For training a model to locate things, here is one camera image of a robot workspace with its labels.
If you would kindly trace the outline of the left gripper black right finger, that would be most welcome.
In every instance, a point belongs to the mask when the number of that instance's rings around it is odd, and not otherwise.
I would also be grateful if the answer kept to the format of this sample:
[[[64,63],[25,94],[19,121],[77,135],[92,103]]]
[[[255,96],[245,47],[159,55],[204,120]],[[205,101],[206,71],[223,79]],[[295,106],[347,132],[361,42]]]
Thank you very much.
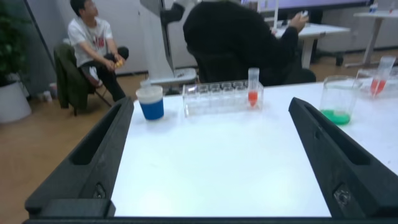
[[[397,175],[310,103],[289,113],[334,218],[397,217]]]

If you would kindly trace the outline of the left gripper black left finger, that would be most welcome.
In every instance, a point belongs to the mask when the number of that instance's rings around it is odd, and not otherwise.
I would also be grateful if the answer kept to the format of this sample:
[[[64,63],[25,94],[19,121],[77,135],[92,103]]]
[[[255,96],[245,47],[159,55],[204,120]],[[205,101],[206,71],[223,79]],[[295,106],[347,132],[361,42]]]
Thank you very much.
[[[119,100],[25,201],[30,217],[111,217],[134,103]]]

